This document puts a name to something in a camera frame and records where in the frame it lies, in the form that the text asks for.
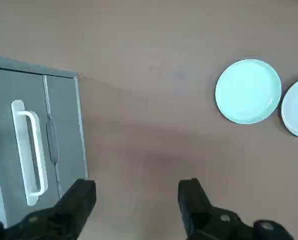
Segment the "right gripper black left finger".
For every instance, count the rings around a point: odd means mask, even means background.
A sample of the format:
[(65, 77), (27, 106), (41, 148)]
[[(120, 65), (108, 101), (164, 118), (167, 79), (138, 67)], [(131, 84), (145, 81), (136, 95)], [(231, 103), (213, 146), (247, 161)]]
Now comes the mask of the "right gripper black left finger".
[(0, 240), (77, 240), (97, 202), (96, 183), (78, 179), (50, 208), (31, 212), (5, 228)]

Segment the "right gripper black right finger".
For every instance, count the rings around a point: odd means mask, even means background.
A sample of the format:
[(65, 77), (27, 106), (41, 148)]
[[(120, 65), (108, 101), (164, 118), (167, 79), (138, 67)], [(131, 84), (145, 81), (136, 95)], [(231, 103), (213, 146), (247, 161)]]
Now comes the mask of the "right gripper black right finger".
[(281, 224), (268, 219), (249, 226), (233, 211), (213, 206), (196, 178), (180, 180), (177, 202), (188, 240), (292, 240)]

